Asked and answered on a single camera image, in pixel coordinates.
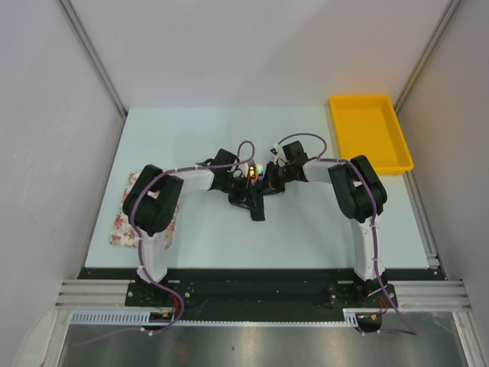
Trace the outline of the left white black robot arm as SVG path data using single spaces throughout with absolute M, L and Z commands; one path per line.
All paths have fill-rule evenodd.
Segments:
M 219 149 L 214 158 L 189 167 L 162 170 L 145 166 L 123 202 L 123 213 L 137 233 L 137 274 L 146 281 L 142 296 L 150 304 L 163 304 L 169 296 L 161 282 L 167 274 L 163 249 L 156 238 L 171 224 L 179 200 L 194 191 L 217 190 L 228 196 L 231 205 L 249 211 L 252 219 L 263 219 L 263 200 L 257 197 L 254 183 L 259 172 L 253 158 Z

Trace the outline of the iridescent rainbow fork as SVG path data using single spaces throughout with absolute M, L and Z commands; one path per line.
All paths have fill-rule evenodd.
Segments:
M 264 176 L 264 167 L 262 164 L 257 164 L 256 165 L 256 171 L 257 171 L 257 175 L 259 177 L 263 177 Z

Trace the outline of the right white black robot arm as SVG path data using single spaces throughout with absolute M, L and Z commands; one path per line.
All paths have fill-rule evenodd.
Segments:
M 354 301 L 369 307 L 387 285 L 381 259 L 380 216 L 387 202 L 387 191 L 364 155 L 352 159 L 311 158 L 299 141 L 275 144 L 274 159 L 267 164 L 261 192 L 282 193 L 290 182 L 321 182 L 332 185 L 338 207 L 352 230 L 356 275 L 352 288 Z

